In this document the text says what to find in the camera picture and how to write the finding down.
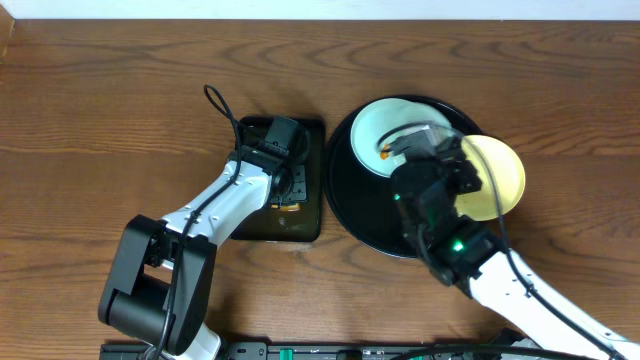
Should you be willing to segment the green and orange sponge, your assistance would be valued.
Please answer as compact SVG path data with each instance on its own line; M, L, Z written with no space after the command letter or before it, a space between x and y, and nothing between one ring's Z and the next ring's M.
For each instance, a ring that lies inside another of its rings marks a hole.
M281 211L281 212L297 212L300 210L300 204L299 203L289 203L289 204L277 203L277 204L272 204L271 209Z

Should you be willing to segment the yellow plate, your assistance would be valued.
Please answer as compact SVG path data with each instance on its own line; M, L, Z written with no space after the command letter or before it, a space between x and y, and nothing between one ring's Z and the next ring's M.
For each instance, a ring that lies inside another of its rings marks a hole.
M489 221L511 211L526 185L524 166L516 152L506 143L486 135L465 136L461 145L482 185L478 191L456 198L458 213L475 221Z

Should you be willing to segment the light blue plate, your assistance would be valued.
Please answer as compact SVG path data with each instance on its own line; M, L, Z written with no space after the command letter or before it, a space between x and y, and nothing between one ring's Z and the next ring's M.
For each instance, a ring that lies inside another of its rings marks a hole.
M430 105L386 98L364 107L351 127L351 147L358 161L375 175L389 178L406 162L402 154L383 153L393 141L423 130L434 124L433 139L437 144L447 136L444 128L451 128L449 120Z

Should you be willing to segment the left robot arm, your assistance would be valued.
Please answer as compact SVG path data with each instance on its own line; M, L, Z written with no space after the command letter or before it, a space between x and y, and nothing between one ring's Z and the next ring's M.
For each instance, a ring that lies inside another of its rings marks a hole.
M214 359L221 338L204 317L221 244L276 195L288 195L311 149L309 131L276 116L265 134L236 136L220 176L182 208L125 226L99 320L147 343L145 359Z

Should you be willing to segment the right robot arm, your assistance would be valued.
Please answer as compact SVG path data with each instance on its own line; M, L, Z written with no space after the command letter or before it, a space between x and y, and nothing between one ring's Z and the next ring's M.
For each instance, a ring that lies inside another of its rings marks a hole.
M522 197L526 173L504 142L436 124L380 136L379 156L402 158L390 175L404 239L431 274L500 314L545 350L592 359L636 359L616 334L539 277L512 248L503 222Z

